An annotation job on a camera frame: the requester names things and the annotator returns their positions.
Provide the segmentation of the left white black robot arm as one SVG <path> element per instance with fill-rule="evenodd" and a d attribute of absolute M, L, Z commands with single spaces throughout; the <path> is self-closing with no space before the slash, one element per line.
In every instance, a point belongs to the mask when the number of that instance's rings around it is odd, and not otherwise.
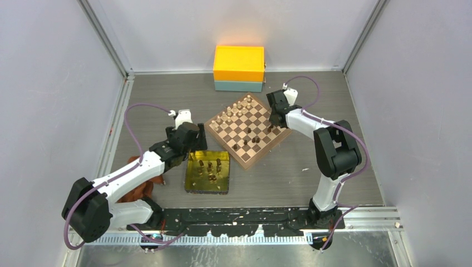
<path fill-rule="evenodd" d="M 157 229 L 163 209 L 150 197 L 119 200 L 133 189 L 185 161 L 190 152 L 206 150 L 204 124 L 184 122 L 166 128 L 167 139 L 155 143 L 142 156 L 102 178 L 74 182 L 62 210 L 66 229 L 73 228 L 85 243 L 99 239 L 110 228 L 141 226 Z"/>

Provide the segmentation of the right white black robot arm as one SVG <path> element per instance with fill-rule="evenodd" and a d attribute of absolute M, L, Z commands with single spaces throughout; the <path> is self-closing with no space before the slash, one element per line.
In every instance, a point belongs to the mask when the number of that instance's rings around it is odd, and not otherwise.
<path fill-rule="evenodd" d="M 291 88 L 268 93 L 269 120 L 273 126 L 298 131 L 314 142 L 322 176 L 307 216 L 312 226 L 321 229 L 335 215 L 343 179 L 361 164 L 362 155 L 347 121 L 334 122 L 312 115 L 294 103 L 297 96 L 298 92 Z"/>

